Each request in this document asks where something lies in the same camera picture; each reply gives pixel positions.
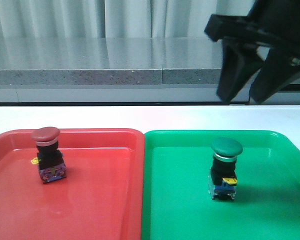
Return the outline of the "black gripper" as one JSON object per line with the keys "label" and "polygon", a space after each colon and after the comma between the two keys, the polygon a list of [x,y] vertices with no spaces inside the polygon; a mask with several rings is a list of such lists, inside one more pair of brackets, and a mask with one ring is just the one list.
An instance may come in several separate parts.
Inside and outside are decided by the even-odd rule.
{"label": "black gripper", "polygon": [[[204,32],[214,42],[223,39],[217,95],[224,103],[260,68],[249,90],[256,103],[300,79],[300,0],[257,0],[246,16],[212,14]],[[275,47],[265,61],[257,44]]]}

